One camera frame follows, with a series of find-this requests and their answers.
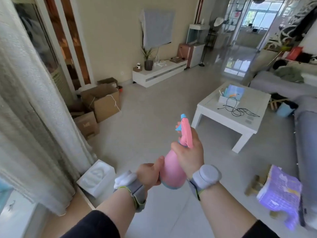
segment person's left hand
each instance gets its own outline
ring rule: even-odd
[[[138,180],[145,186],[146,191],[155,185],[160,185],[159,172],[164,166],[164,156],[159,157],[155,163],[141,164],[137,170]]]

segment pink bottle body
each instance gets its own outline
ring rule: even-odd
[[[181,120],[181,132],[180,144],[192,148],[192,131],[186,116]],[[186,179],[186,174],[178,162],[176,153],[170,150],[165,156],[164,167],[160,171],[162,184],[169,189],[178,189],[183,186]]]

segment blue trigger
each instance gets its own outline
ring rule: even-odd
[[[186,115],[185,114],[182,114],[180,116],[180,120],[182,120],[183,118],[186,118]],[[176,129],[176,131],[182,131],[182,124],[180,124]]]

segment curtain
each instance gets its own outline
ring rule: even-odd
[[[95,160],[11,0],[0,0],[0,178],[63,215]]]

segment coffee table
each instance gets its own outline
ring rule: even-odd
[[[220,96],[219,90],[224,90],[229,84],[245,88],[240,103],[236,108],[246,108],[260,117],[254,117],[247,114],[235,117],[225,108],[219,109],[224,107],[223,103],[218,102]],[[249,138],[258,132],[270,98],[270,94],[240,85],[236,82],[227,81],[197,104],[192,127],[196,128],[201,115],[205,115],[218,123],[233,129],[234,131],[242,134],[232,149],[234,152],[239,153],[242,147],[248,142]]]

